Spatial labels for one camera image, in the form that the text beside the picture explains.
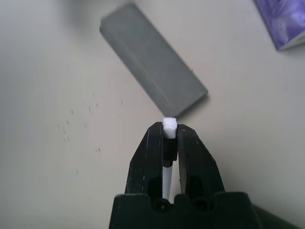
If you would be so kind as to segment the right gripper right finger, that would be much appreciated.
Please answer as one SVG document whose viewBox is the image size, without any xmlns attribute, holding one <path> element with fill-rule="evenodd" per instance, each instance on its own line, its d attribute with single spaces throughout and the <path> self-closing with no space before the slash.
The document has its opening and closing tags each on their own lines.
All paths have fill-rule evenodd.
<svg viewBox="0 0 305 229">
<path fill-rule="evenodd" d="M 224 192 L 217 163 L 195 130 L 180 124 L 177 137 L 181 192 L 189 198 L 212 198 Z"/>
</svg>

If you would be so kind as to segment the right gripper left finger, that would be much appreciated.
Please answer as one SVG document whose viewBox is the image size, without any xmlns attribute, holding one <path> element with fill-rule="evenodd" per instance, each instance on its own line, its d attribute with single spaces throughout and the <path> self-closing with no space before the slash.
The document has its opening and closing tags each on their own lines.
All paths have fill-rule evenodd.
<svg viewBox="0 0 305 229">
<path fill-rule="evenodd" d="M 163 197 L 163 127 L 161 122 L 150 126 L 136 149 L 130 164 L 125 194 L 146 194 Z"/>
</svg>

